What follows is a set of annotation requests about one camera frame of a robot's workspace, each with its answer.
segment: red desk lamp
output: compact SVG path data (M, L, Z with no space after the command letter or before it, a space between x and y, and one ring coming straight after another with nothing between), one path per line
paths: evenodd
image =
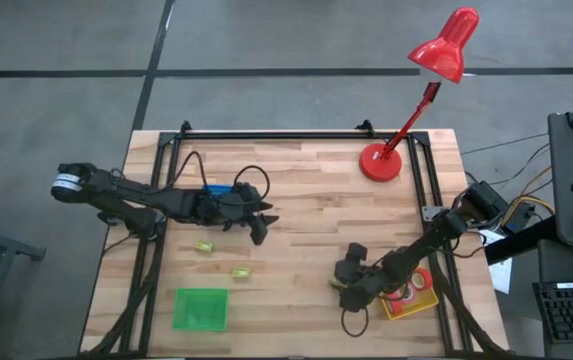
M471 7L461 7L450 16L439 36L419 45L408 58L440 77L459 83L464 74L462 49L479 23L477 11ZM387 144L368 145L359 158L359 167L364 175L373 181L389 181L395 178L402 167L402 159L395 147L402 141L408 129L422 112L433 102L441 78L430 81L424 91L424 98L404 127Z

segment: butcher block tabletop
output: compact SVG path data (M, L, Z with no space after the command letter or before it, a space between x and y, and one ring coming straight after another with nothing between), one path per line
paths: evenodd
M442 197L445 204L450 204L467 186L455 133L451 129L427 131ZM127 178L150 181L159 133L133 133L123 168ZM274 205L265 213L279 215L280 219L269 226L261 246L252 243L248 227L234 226L222 232L221 227L169 221L148 356L442 355L436 308L389 320L382 304L374 301L368 307L370 324L363 336L351 338L340 325L338 294L329 286L329 279L348 244L366 246L369 264L422 235L408 145L402 142L397 148L403 161L400 175L388 183L376 183L368 180L358 166L361 150L375 141L381 140L183 140L179 163L191 151L198 151L209 184L230 184L247 165L264 168L271 181L265 201ZM431 199L424 157L418 149L424 188ZM161 179L166 178L169 158L165 156ZM260 193L265 189L263 176L253 170L240 180L250 182ZM193 158L175 186L200 185L199 167ZM126 235L125 227L112 228L105 246ZM212 243L213 251L197 251L198 241ZM150 257L154 244L149 246ZM478 246L478 236L466 235L457 252L466 254ZM96 345L124 309L136 252L137 239L131 239L112 248L101 260L80 350ZM466 306L491 338L506 348L484 253L480 251L470 259L458 258L456 264ZM234 268L250 269L250 278L234 279ZM178 288L229 289L226 330L174 331L173 306ZM449 319L457 348L456 317L450 305ZM133 348L138 343L140 324L141 311L135 318ZM349 330L359 332L363 324L363 312L347 313Z

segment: green plastic container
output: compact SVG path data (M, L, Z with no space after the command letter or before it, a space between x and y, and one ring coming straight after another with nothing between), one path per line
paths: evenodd
M224 331L228 323L228 289L177 289L173 330Z

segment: concrete floor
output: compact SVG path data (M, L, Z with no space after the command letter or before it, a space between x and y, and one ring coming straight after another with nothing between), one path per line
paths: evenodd
M439 0L177 0L160 68L398 67L452 10ZM573 67L573 0L477 1L471 67ZM164 0L0 0L0 70L145 69ZM0 234L48 253L20 259L0 306L0 359L76 352L106 228L88 206L49 188L60 162L120 166L141 78L0 79ZM546 137L546 115L573 111L573 75L477 76L444 84L421 128L455 128L478 179L512 175ZM363 119L400 127L419 77L157 79L144 129L349 128ZM549 164L539 158L500 193L513 198ZM537 193L552 201L550 187ZM499 295L511 347L541 355L528 290L536 255L515 262Z

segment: lamp shade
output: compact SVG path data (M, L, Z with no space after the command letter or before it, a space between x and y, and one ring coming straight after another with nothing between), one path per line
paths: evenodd
M427 41L413 50L408 58L459 83L464 74L462 49L479 23L477 10L461 7L450 16L436 39Z

